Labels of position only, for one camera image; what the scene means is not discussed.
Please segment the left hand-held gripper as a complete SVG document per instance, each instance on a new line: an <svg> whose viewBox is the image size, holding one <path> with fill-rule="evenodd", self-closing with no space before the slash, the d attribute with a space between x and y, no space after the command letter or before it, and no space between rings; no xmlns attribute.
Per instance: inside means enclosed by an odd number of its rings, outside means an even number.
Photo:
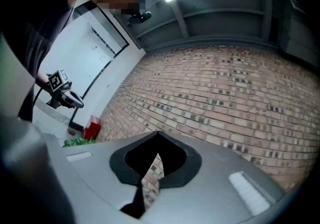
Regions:
<svg viewBox="0 0 320 224"><path fill-rule="evenodd" d="M51 108L60 106L67 108L83 108L82 98L71 89L72 82L69 80L64 69L57 70L54 74L47 74L51 99L46 103Z"/></svg>

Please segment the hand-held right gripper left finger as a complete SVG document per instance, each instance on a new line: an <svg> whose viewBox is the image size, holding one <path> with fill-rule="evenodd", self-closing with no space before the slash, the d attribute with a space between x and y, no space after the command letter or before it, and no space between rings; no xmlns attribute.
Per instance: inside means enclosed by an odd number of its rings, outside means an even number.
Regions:
<svg viewBox="0 0 320 224"><path fill-rule="evenodd" d="M61 147L53 134L44 134L50 164L63 188L75 224L157 224L153 210L140 219L121 212L136 194L136 186L123 184L110 168L114 151L144 134L105 143Z"/></svg>

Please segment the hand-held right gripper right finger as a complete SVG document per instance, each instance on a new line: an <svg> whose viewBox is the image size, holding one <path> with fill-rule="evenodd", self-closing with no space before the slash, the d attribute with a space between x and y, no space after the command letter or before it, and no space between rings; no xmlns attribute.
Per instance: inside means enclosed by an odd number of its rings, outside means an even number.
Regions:
<svg viewBox="0 0 320 224"><path fill-rule="evenodd" d="M229 148L182 135L175 139L202 158L185 186L160 189L144 224L271 224L285 209L285 193L266 173Z"/></svg>

